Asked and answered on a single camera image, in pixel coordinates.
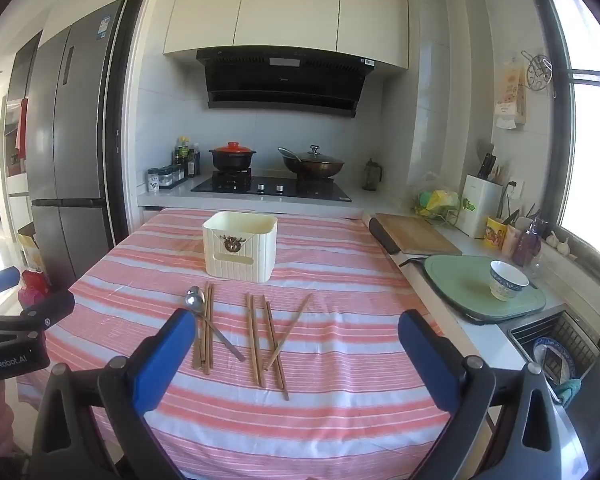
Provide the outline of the wooden chopstick one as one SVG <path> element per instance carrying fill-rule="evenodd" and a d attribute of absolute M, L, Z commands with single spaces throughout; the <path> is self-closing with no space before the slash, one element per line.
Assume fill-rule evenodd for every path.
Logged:
<path fill-rule="evenodd" d="M 210 366 L 207 361 L 207 324 L 204 322 L 204 316 L 207 314 L 207 303 L 204 292 L 198 286 L 189 289 L 189 303 L 196 316 L 197 330 L 193 350 L 193 367 L 195 370 L 201 370 L 208 375 Z"/>

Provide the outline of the large steel spoon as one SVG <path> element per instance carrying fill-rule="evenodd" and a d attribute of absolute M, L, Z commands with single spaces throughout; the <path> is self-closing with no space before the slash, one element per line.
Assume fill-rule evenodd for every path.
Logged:
<path fill-rule="evenodd" d="M 245 362 L 246 357 L 240 352 L 234 344 L 232 344 L 224 334 L 215 326 L 215 324 L 210 320 L 208 315 L 206 315 L 206 297 L 204 293 L 198 286 L 192 286 L 186 293 L 184 297 L 184 302 L 186 308 L 189 311 L 192 311 L 197 318 L 201 318 L 212 330 L 212 332 L 219 338 L 219 341 L 224 344 L 227 350 L 240 362 Z"/>

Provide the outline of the wooden chopstick seven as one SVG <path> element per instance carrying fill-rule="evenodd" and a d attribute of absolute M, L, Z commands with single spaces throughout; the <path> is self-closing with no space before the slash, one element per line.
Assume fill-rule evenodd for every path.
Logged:
<path fill-rule="evenodd" d="M 269 370 L 273 366 L 274 362 L 277 360 L 279 353 L 282 352 L 284 344 L 286 344 L 287 339 L 289 338 L 290 334 L 294 330 L 294 326 L 296 326 L 296 324 L 300 320 L 302 313 L 304 312 L 304 310 L 306 310 L 306 306 L 311 302 L 312 297 L 313 297 L 313 294 L 309 294 L 308 296 L 306 296 L 306 298 L 304 298 L 302 300 L 302 303 L 300 304 L 298 311 L 292 318 L 292 320 L 286 330 L 286 333 L 284 333 L 284 336 L 282 337 L 282 339 L 278 342 L 278 344 L 276 344 L 276 347 L 273 350 L 270 358 L 268 359 L 268 362 L 266 362 L 266 364 L 264 366 L 265 370 Z"/>

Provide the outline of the wooden chopstick three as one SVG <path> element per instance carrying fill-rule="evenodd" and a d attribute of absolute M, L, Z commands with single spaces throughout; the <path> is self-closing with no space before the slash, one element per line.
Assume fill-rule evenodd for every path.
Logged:
<path fill-rule="evenodd" d="M 253 310 L 252 310 L 252 302 L 251 295 L 249 292 L 246 293 L 246 310 L 247 310 L 247 326 L 249 332 L 249 348 L 250 348 L 250 356 L 251 356 L 251 364 L 253 369 L 254 381 L 256 384 L 261 387 L 261 378 L 260 378 L 260 368 L 258 364 L 258 352 L 256 348 L 256 334 L 254 333 L 254 325 L 253 325 Z"/>

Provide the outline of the wooden chopstick five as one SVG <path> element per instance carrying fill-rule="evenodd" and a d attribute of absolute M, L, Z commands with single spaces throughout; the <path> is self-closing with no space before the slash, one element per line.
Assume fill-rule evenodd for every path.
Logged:
<path fill-rule="evenodd" d="M 270 352 L 273 354 L 277 348 L 277 339 L 276 339 L 275 327 L 274 327 L 274 323 L 273 323 L 271 304 L 268 302 L 268 300 L 266 300 L 266 298 L 263 298 L 263 302 L 264 302 L 264 308 L 263 308 L 264 315 L 263 316 L 265 319 L 266 330 L 268 331 L 268 343 L 270 344 Z M 274 375 L 276 378 L 276 384 L 278 385 L 279 390 L 282 393 L 285 393 L 286 392 L 286 379 L 284 377 L 283 367 L 279 363 L 279 358 L 275 358 L 275 360 L 272 364 L 272 367 L 273 367 Z"/>

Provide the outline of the wooden chopstick two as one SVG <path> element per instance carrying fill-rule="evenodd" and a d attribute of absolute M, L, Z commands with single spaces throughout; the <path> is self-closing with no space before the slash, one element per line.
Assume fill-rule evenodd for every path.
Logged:
<path fill-rule="evenodd" d="M 211 357 L 211 349 L 212 349 L 212 329 L 210 325 L 207 323 L 206 319 L 209 318 L 209 314 L 211 313 L 212 308 L 212 295 L 213 295 L 213 285 L 208 282 L 206 288 L 204 289 L 204 374 L 210 375 L 211 367 L 212 367 L 212 357 Z"/>

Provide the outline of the wooden chopstick four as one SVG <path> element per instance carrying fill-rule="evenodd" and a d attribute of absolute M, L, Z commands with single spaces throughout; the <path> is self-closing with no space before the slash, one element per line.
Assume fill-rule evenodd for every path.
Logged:
<path fill-rule="evenodd" d="M 261 356 L 260 349 L 260 334 L 259 334 L 259 323 L 257 316 L 256 305 L 254 304 L 254 296 L 250 296 L 250 308 L 251 308 L 251 318 L 252 318 L 252 332 L 253 332 L 253 351 L 254 356 L 256 357 L 257 370 L 258 370 L 258 382 L 261 389 L 265 389 L 266 382 L 263 370 L 263 362 Z"/>

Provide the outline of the purple soap bottle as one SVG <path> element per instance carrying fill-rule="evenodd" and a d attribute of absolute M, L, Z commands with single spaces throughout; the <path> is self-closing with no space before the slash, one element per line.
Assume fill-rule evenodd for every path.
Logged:
<path fill-rule="evenodd" d="M 523 268 L 528 266 L 532 259 L 541 250 L 541 240 L 545 232 L 547 222 L 541 218 L 535 218 L 522 232 L 518 245 L 512 255 L 513 263 Z"/>

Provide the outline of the yellow printed cup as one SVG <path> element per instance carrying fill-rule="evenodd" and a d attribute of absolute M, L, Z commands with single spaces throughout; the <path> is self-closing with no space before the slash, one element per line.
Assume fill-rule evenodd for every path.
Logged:
<path fill-rule="evenodd" d="M 507 234 L 507 226 L 500 219 L 486 218 L 483 241 L 486 246 L 501 250 Z"/>

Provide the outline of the sauce bottles group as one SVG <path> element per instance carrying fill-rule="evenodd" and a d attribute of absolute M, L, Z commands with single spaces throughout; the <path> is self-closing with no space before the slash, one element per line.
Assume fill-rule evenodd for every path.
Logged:
<path fill-rule="evenodd" d="M 178 178 L 193 178 L 200 175 L 200 149 L 191 144 L 186 136 L 179 136 L 173 152 L 173 163 L 178 167 Z"/>

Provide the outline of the grey double-door refrigerator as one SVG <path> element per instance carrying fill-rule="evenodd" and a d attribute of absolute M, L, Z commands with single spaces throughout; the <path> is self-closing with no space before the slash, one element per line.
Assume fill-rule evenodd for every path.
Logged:
<path fill-rule="evenodd" d="M 54 289 L 67 289 L 126 232 L 107 174 L 114 134 L 111 55 L 123 0 L 33 41 L 23 136 L 34 240 Z"/>

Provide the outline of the yellow green plastic bag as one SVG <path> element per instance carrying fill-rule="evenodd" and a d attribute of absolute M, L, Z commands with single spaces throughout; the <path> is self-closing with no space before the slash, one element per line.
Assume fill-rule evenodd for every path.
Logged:
<path fill-rule="evenodd" d="M 460 194 L 437 174 L 427 172 L 414 186 L 413 210 L 419 217 L 455 226 L 460 215 Z"/>

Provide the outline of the dark wok glass lid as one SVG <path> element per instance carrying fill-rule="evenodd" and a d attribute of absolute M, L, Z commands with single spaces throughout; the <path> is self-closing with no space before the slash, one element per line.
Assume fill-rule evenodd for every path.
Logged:
<path fill-rule="evenodd" d="M 316 144 L 312 144 L 305 153 L 295 153 L 282 146 L 277 151 L 282 155 L 285 166 L 302 179 L 329 179 L 339 174 L 344 165 L 340 159 L 321 154 Z"/>

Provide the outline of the black range hood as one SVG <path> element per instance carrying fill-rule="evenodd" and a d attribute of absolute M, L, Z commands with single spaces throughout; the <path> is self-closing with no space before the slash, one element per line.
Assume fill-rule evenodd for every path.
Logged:
<path fill-rule="evenodd" d="M 370 58 L 296 47 L 208 47 L 197 51 L 211 108 L 269 108 L 353 118 Z"/>

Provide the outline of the cream upper cabinets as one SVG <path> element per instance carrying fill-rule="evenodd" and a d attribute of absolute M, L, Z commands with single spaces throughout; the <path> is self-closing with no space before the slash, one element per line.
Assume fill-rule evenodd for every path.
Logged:
<path fill-rule="evenodd" d="M 298 47 L 405 68 L 408 0 L 175 0 L 163 51 Z"/>

